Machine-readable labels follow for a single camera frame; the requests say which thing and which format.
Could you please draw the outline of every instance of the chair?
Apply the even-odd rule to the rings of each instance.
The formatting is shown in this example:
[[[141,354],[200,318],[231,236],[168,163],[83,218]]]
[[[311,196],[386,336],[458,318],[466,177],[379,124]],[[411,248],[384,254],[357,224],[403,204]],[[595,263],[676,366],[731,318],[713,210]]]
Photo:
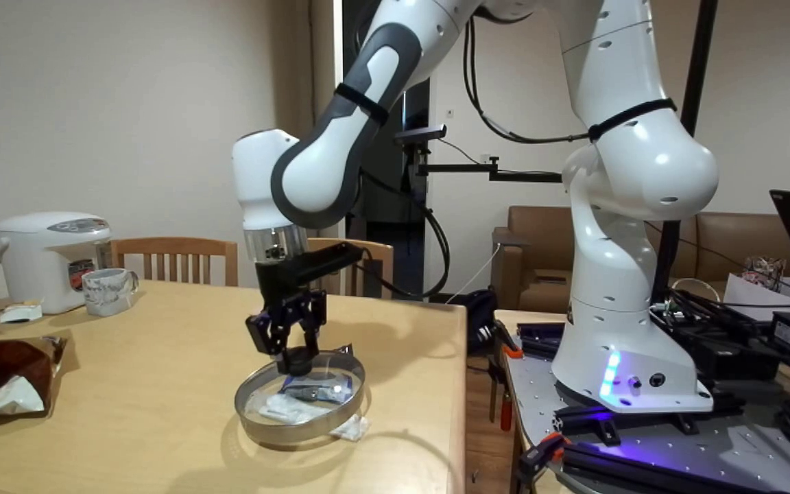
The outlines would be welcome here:
[[[351,263],[334,273],[326,273],[318,280],[316,288],[326,292],[348,292],[348,296],[382,296],[392,298],[392,290],[384,284],[392,284],[396,270],[396,248],[392,244],[368,242],[368,237],[338,237],[338,236],[307,236],[307,251],[331,247],[331,244],[353,244],[364,251],[359,263]]]
[[[131,266],[141,259],[141,276],[211,284],[213,263],[222,263],[222,283],[237,284],[237,244],[197,236],[145,236],[109,242],[109,263]]]

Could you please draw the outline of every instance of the white wall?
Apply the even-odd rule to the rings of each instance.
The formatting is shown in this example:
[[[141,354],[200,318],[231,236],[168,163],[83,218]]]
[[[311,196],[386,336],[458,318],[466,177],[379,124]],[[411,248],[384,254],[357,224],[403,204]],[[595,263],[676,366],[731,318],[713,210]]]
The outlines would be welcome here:
[[[307,18],[307,0],[0,0],[0,218],[241,242],[231,143],[307,128]]]
[[[699,0],[654,0],[662,73],[684,102]],[[463,92],[460,49],[433,73],[430,121],[447,124],[456,145],[495,154],[507,170],[560,170],[573,145],[511,145],[495,136]],[[486,108],[523,133],[580,130],[567,107],[554,18],[540,11],[511,27],[477,23],[477,73]],[[769,188],[790,187],[790,1],[718,1],[713,54],[699,107],[696,136],[722,166],[713,210],[774,210]],[[433,145],[430,162],[463,162]],[[565,204],[560,184],[491,184],[486,176],[433,176],[430,209],[443,218],[453,270],[445,290],[488,284],[491,229],[512,202]],[[425,280],[443,270],[440,247],[425,242]]]

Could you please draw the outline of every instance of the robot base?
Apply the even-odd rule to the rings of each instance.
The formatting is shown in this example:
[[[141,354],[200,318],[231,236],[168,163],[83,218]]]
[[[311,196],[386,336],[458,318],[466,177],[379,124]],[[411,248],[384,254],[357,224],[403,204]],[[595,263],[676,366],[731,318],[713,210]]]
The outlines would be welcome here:
[[[702,414],[713,394],[696,381],[694,360],[662,331],[647,312],[611,312],[600,321],[591,307],[565,322],[554,375],[567,390],[614,414]]]

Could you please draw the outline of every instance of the robotic arm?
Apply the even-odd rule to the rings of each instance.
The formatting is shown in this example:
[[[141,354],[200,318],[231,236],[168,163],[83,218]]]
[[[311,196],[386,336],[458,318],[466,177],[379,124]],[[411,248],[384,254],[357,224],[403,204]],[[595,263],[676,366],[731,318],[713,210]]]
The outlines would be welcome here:
[[[304,283],[353,251],[307,258],[303,226],[347,215],[359,150],[396,97],[449,52],[469,16],[519,21],[543,0],[384,0],[357,62],[304,140],[248,133],[234,145],[248,244],[263,312],[250,331],[282,369],[304,369],[323,322]],[[558,379],[614,412],[709,412],[694,362],[647,321],[654,248],[641,218],[696,214],[715,188],[713,156],[696,145],[667,97],[644,0],[545,0],[560,18],[570,102],[592,145],[570,156],[565,184],[577,224],[573,316],[554,360]],[[285,347],[289,325],[307,344]]]

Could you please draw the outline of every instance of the cup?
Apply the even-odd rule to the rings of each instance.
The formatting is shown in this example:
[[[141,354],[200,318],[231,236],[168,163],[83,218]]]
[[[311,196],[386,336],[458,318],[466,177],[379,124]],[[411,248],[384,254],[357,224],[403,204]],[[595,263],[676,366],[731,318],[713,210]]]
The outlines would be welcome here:
[[[86,303],[90,316],[112,316],[131,307],[141,276],[130,268],[94,268],[83,273]]]

